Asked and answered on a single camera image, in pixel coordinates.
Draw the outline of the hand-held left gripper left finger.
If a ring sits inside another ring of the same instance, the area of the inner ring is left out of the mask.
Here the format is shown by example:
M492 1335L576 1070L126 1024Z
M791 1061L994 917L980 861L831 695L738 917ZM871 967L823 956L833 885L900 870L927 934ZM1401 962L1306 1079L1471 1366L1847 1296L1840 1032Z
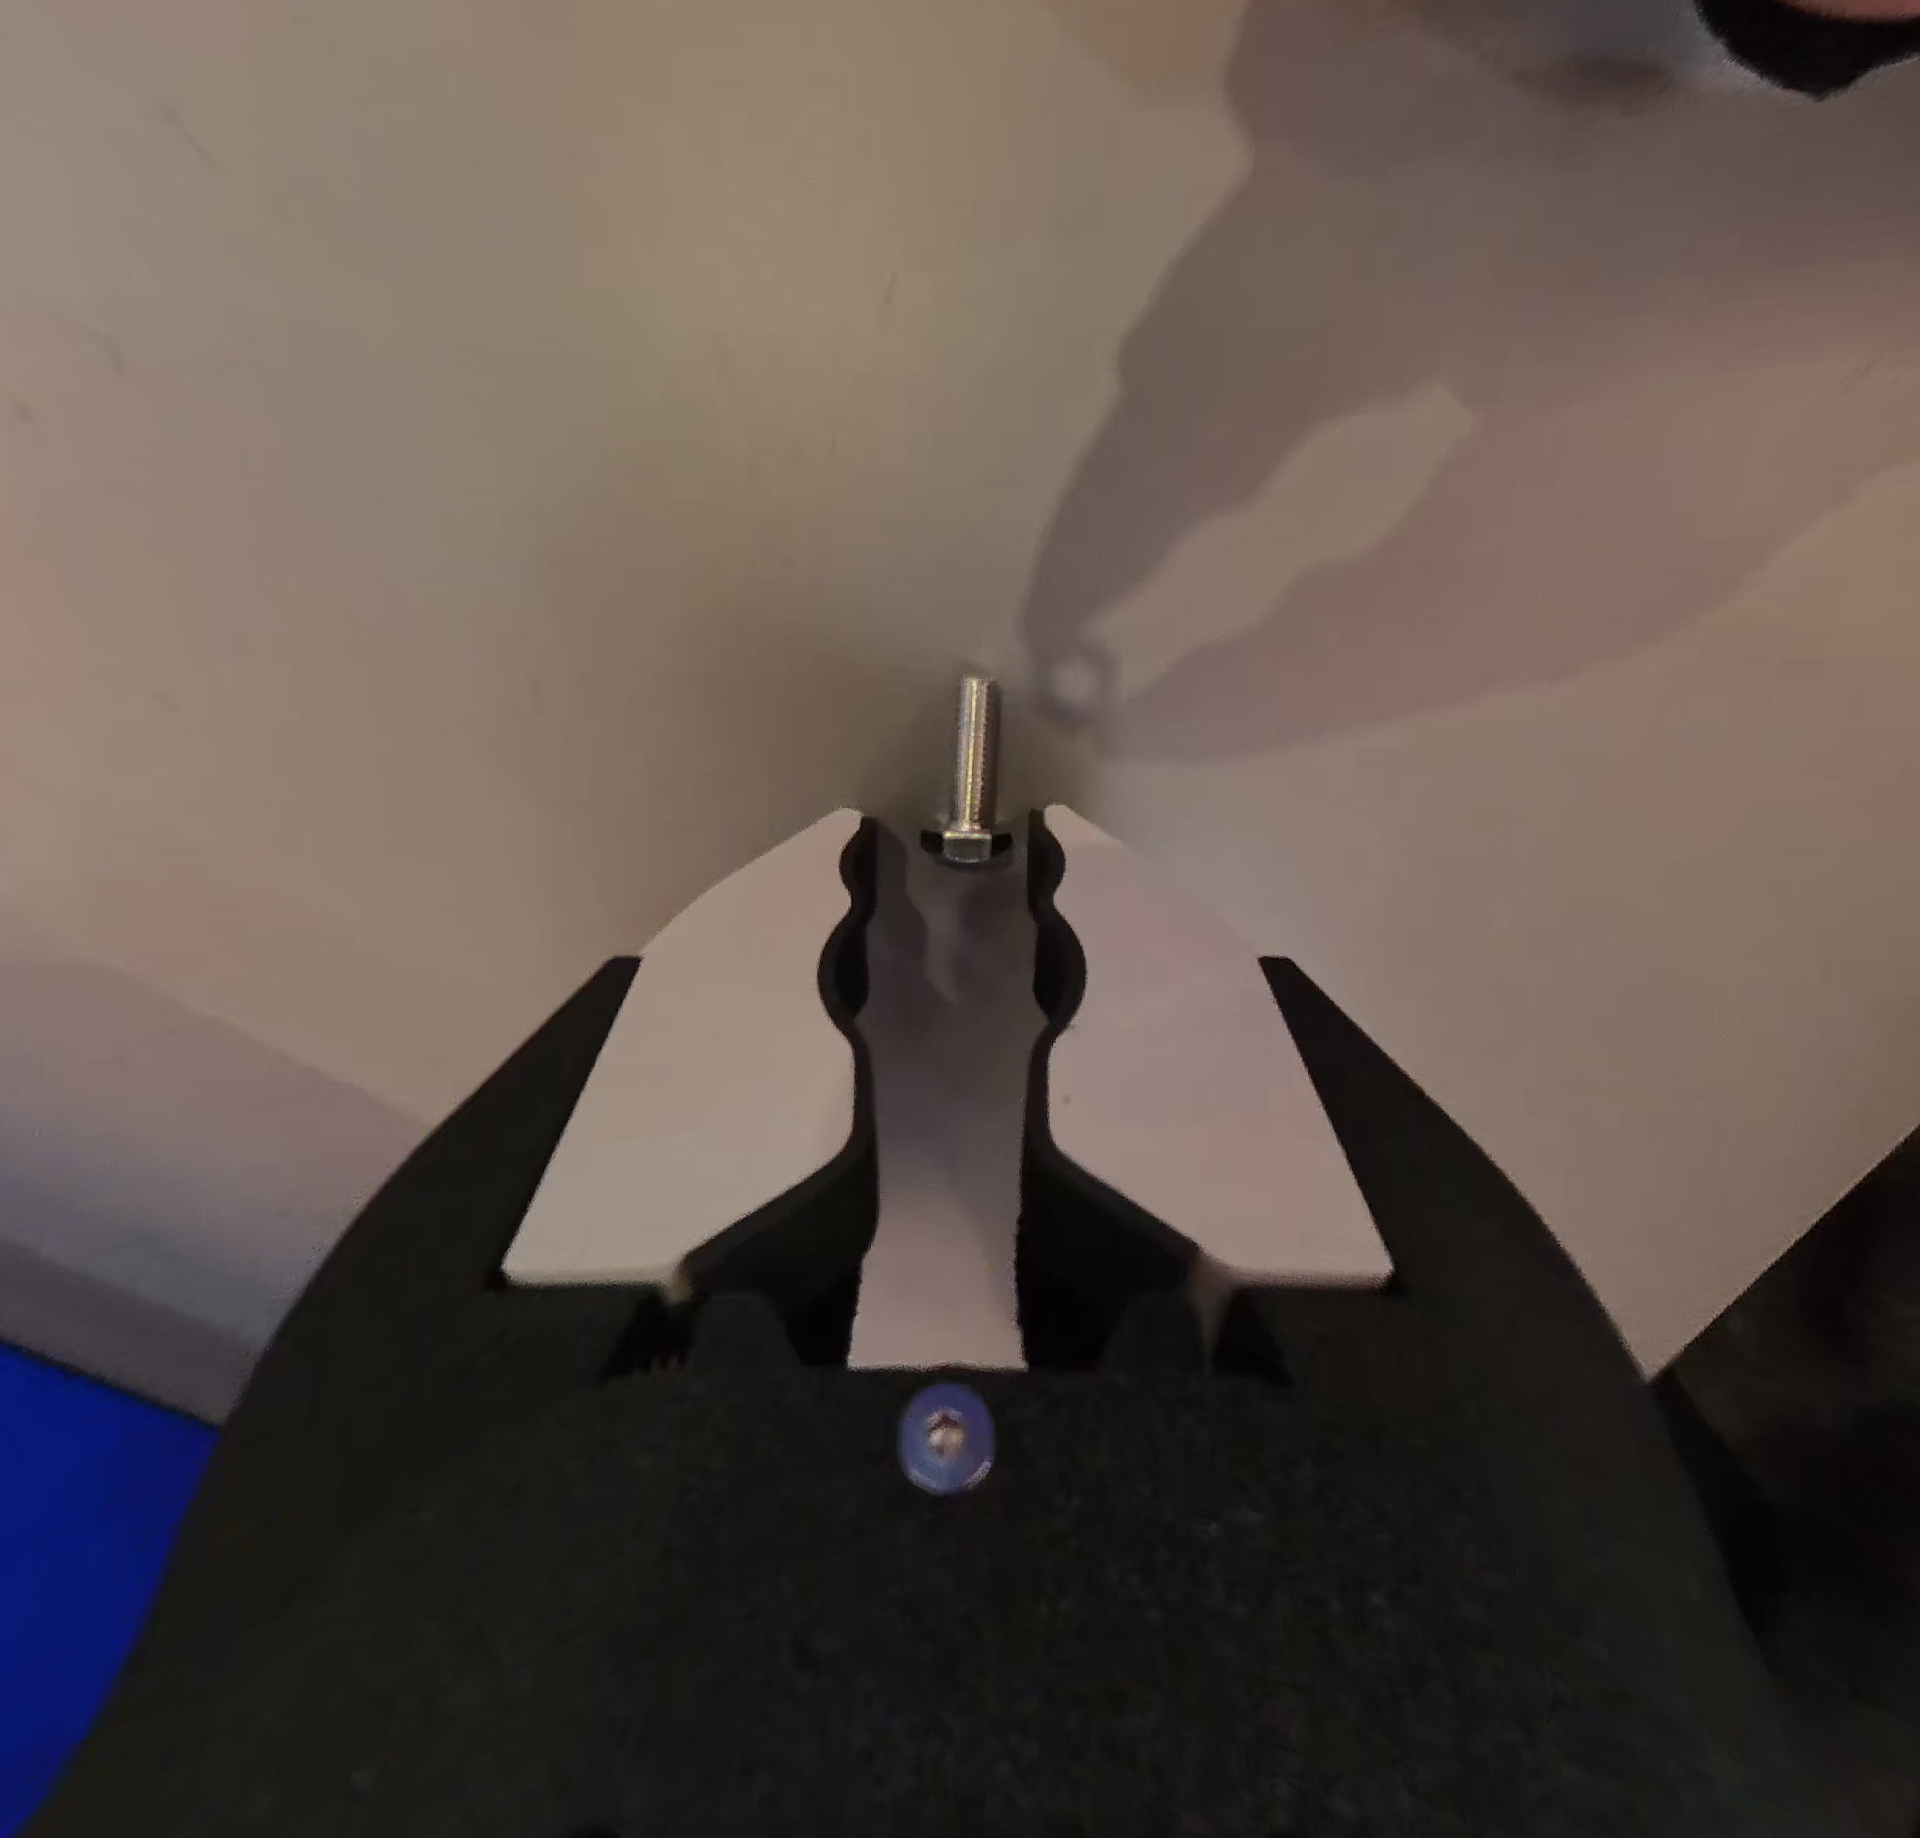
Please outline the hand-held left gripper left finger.
M844 1366L876 1236L867 1001L876 820L823 814L668 919L505 1250L522 1294L756 1296Z

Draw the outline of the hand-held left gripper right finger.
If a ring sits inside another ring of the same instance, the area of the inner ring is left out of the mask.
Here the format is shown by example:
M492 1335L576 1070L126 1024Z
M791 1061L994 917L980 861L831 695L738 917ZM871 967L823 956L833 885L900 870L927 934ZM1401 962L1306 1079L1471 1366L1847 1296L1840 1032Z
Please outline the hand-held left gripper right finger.
M1394 1259L1270 967L1107 829L1028 816L1040 1015L1019 1114L1019 1355L1094 1370L1174 1318L1209 1368L1274 1297L1378 1299Z

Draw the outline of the medium silver hex bolt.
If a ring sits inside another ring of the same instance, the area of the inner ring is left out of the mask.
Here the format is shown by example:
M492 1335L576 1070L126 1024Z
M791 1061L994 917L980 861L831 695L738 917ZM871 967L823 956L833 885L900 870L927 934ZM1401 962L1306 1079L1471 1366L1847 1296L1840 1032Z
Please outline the medium silver hex bolt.
M966 670L956 681L941 802L919 836L938 866L987 870L1010 851L1000 767L1000 686L992 672Z

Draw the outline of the blue plastic bin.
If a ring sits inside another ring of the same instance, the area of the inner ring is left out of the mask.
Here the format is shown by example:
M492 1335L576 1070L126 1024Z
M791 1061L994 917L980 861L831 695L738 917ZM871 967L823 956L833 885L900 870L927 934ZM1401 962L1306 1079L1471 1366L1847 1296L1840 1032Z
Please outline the blue plastic bin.
M151 1611L215 1429L1 1345L1 1832L23 1832Z

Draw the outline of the grey desk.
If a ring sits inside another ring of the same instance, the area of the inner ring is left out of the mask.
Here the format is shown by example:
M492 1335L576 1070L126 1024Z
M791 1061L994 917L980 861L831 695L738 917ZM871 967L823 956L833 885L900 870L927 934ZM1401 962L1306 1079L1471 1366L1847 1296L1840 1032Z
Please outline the grey desk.
M1662 1364L1916 1131L1916 66L1688 0L4 0L4 1329L206 1418L950 675ZM1071 730L1039 675L1106 644Z

